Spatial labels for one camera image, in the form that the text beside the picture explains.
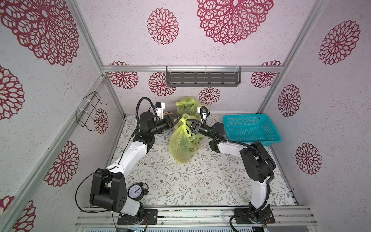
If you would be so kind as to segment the avocado print green plastic bag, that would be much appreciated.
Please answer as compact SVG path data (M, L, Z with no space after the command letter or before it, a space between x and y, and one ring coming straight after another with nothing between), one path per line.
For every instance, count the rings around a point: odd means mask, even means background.
M198 108L202 107L202 104L195 100L193 97L183 97L180 101L176 102L177 114L183 115L188 114L190 116L199 116Z

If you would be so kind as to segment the plain green plastic bag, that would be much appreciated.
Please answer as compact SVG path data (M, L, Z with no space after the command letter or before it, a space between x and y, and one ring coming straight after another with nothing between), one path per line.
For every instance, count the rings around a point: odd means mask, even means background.
M191 132L190 125L197 117L183 114L182 119L174 127L175 130L170 138L169 150L178 163L189 162L197 153L205 136Z

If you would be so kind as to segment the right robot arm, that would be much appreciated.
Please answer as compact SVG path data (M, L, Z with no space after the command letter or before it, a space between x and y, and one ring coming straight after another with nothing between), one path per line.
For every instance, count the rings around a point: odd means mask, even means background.
M212 139L209 147L220 154L241 158L248 176L253 180L250 212L263 211L268 206L270 182L274 179L275 163L262 143L240 143L225 138L224 124L215 123L209 127L196 119L188 119L192 133L201 134Z

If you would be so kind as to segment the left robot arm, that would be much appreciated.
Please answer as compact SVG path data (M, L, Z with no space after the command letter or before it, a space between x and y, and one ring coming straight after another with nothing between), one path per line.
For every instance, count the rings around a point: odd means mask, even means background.
M122 156L105 169L97 169L92 176L89 202L108 211L136 216L141 204L128 197L125 175L145 156L155 142L155 135L167 131L180 122L182 115L169 114L155 121L151 112L137 118L133 139Z

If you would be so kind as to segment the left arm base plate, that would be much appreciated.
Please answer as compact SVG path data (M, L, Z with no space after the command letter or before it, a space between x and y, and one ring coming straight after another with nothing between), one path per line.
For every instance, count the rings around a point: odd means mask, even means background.
M135 216L120 213L118 225L156 225L158 218L157 209L140 209Z

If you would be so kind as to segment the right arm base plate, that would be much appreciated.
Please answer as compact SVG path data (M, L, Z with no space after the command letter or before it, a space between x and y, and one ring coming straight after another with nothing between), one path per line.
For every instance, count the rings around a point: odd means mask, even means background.
M268 205L262 211L247 216L235 218L237 224L274 224L276 223L273 212Z

